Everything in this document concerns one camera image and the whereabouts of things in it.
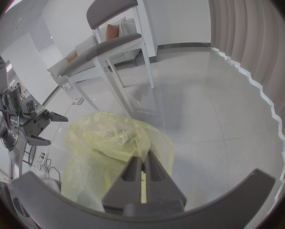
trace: tile floor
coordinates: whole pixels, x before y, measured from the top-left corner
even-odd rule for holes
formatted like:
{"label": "tile floor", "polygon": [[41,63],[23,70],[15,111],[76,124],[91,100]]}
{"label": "tile floor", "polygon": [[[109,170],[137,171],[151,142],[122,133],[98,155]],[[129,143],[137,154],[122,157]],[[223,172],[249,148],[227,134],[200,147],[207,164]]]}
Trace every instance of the tile floor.
{"label": "tile floor", "polygon": [[[174,142],[172,178],[187,197],[185,209],[218,198],[260,168],[276,178],[264,208],[268,211],[280,187],[283,143],[278,122],[259,89],[211,48],[162,49],[157,59],[151,64],[155,89],[150,87],[142,55],[137,56],[137,67],[125,64],[117,70],[135,119],[153,125]],[[101,78],[79,85],[99,109],[123,114]],[[77,97],[73,88],[60,90],[46,108],[63,115]],[[52,140],[58,128],[49,158],[61,176],[69,157],[64,133],[72,121],[93,111],[86,101],[81,106],[71,105],[68,123],[59,128],[59,123],[52,123],[41,134]],[[38,147],[35,161],[47,149]],[[55,171],[51,177],[58,179]]]}

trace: plastic bag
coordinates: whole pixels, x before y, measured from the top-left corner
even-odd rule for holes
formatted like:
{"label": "plastic bag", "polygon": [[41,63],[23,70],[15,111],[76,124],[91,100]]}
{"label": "plastic bag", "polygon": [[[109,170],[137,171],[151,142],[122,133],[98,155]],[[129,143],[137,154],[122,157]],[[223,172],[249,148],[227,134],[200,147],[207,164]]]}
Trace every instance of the plastic bag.
{"label": "plastic bag", "polygon": [[142,121],[96,111],[71,124],[65,143],[70,158],[61,193],[88,208],[104,211],[101,199],[131,156],[145,161],[151,149],[172,175],[172,140]]}

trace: yellow plastic bag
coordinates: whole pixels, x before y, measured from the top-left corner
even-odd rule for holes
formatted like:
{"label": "yellow plastic bag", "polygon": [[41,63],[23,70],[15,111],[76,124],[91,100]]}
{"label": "yellow plastic bag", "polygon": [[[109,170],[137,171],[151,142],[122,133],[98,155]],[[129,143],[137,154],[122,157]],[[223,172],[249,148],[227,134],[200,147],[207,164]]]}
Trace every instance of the yellow plastic bag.
{"label": "yellow plastic bag", "polygon": [[172,175],[172,140],[142,121],[96,111],[71,124],[65,143],[70,158],[61,193],[88,208],[104,211],[101,199],[131,156],[145,161],[151,149]]}

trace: ceiling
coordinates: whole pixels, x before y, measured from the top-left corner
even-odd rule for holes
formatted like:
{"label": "ceiling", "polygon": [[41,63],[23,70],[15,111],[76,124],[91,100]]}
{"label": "ceiling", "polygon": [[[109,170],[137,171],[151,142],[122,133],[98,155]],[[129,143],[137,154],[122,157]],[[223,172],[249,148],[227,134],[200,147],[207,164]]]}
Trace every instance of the ceiling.
{"label": "ceiling", "polygon": [[38,51],[55,43],[41,16],[48,1],[22,0],[4,14],[0,21],[0,54],[28,32]]}

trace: sofa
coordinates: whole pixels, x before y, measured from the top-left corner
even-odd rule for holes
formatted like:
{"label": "sofa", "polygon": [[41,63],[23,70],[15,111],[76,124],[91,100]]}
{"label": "sofa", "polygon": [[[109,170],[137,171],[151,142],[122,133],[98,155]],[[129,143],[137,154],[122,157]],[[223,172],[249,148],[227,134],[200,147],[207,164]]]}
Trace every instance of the sofa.
{"label": "sofa", "polygon": [[[125,17],[122,19],[110,23],[112,25],[118,25],[119,24],[119,37],[124,35],[129,35],[132,33],[137,33],[134,19],[128,19],[126,20]],[[106,39],[106,26],[100,29],[100,39],[102,42]],[[75,49],[70,52],[65,58],[60,60],[58,63],[50,67],[47,71],[50,72],[52,78],[56,81],[56,83],[59,86],[63,86],[64,84],[68,83],[68,79],[66,76],[61,76],[60,73],[64,67],[66,67],[69,63],[69,57],[74,55],[74,53],[77,52],[77,55],[81,55],[84,51],[91,48],[93,45],[97,45],[98,40],[95,34],[95,31],[93,31],[93,34],[87,38],[85,41],[80,43],[75,47]],[[114,55],[110,58],[111,62],[113,64],[130,61],[133,60],[135,62],[135,57],[139,53],[140,49],[130,50],[124,53],[120,53],[117,55]],[[98,71],[95,68],[95,65],[92,63],[92,61],[87,62],[82,67],[77,69],[75,72],[72,73],[71,79],[74,82],[79,82],[91,78],[99,77]]]}

